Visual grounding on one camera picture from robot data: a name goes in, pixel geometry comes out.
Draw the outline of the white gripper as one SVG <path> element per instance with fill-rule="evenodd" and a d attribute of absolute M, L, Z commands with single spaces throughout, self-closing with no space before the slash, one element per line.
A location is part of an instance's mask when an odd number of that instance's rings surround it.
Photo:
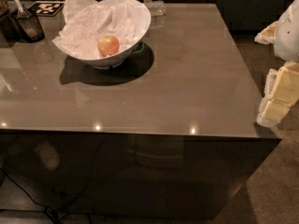
<path fill-rule="evenodd" d="M 257 123 L 274 127 L 299 100 L 299 0 L 293 0 L 279 19 L 258 33 L 254 41 L 274 47 L 277 57 L 286 61 L 266 76 L 264 98 L 261 100 Z"/>

